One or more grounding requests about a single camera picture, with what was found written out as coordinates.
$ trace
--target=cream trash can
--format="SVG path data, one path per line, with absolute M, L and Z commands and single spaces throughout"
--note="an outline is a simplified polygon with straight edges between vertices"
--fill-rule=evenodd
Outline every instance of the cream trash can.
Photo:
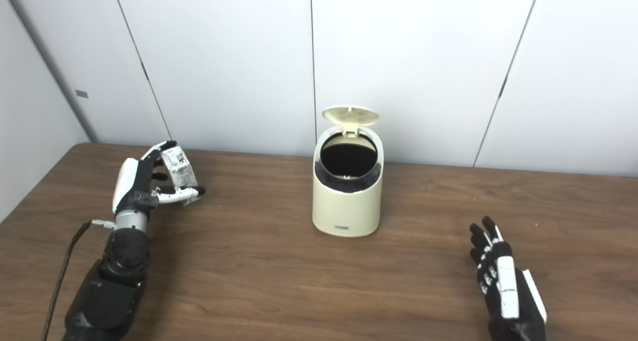
M 335 236 L 372 234 L 381 214 L 383 144 L 366 128 L 379 115 L 363 107 L 339 105 L 323 112 L 337 124 L 317 140 L 313 170 L 313 222 Z

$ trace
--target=black cable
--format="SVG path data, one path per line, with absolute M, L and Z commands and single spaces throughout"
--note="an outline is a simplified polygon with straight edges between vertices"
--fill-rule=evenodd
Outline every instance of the black cable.
M 73 246 L 78 242 L 82 234 L 89 229 L 91 226 L 91 222 L 87 221 L 80 226 L 80 229 L 77 230 L 73 239 L 71 239 L 71 244 L 69 245 L 68 250 L 66 250 L 66 255 L 64 255 L 64 262 L 62 262 L 62 270 L 60 270 L 60 275 L 57 277 L 57 282 L 55 283 L 55 289 L 53 291 L 53 296 L 51 298 L 51 303 L 48 305 L 48 314 L 46 314 L 46 323 L 44 324 L 44 332 L 42 332 L 41 341 L 46 341 L 46 337 L 48 337 L 48 328 L 51 326 L 51 319 L 53 318 L 53 310 L 55 309 L 55 302 L 57 301 L 57 294 L 60 292 L 60 287 L 62 286 L 62 279 L 64 279 L 64 273 L 66 273 L 66 267 L 69 266 L 69 259 L 71 259 L 71 252 L 73 252 Z

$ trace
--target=wood grain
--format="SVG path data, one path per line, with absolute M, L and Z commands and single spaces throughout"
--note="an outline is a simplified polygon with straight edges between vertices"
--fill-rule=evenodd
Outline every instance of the wood grain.
M 0 225 L 2 340 L 37 340 L 79 225 L 109 219 L 122 161 L 80 144 Z M 153 214 L 150 282 L 130 341 L 488 341 L 469 224 L 490 214 L 535 277 L 549 341 L 638 334 L 638 179 L 388 164 L 380 228 L 312 225 L 312 162 L 191 150 L 209 193 Z M 109 232 L 78 243 L 51 340 Z

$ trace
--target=robotic hand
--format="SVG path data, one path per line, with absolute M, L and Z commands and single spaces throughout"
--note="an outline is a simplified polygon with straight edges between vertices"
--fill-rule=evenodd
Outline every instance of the robotic hand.
M 531 273 L 514 266 L 512 248 L 489 216 L 483 226 L 487 232 L 470 226 L 470 255 L 490 314 L 492 341 L 545 341 L 547 312 Z
M 146 287 L 150 243 L 146 224 L 151 210 L 205 193 L 201 186 L 151 189 L 152 179 L 168 179 L 153 169 L 162 165 L 162 152 L 175 146 L 175 141 L 159 143 L 141 159 L 129 158 L 122 165 L 113 197 L 115 222 L 98 222 L 113 231 L 102 259 L 89 270 L 71 303 L 63 341 L 118 341 L 130 329 Z

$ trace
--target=robotic finger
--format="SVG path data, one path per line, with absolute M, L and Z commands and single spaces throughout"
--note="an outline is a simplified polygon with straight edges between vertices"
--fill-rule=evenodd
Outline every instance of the robotic finger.
M 154 161 L 159 159 L 160 154 L 162 152 L 164 152 L 165 150 L 169 150 L 170 148 L 174 148 L 177 146 L 177 142 L 176 141 L 165 141 L 162 143 L 157 143 L 154 146 L 152 146 L 151 148 L 149 148 L 148 152 L 146 152 L 144 155 L 142 155 L 141 160 L 144 160 L 148 157 L 154 157 L 152 158 Z
M 196 198 L 205 194 L 203 186 L 158 186 L 155 188 L 159 204 Z

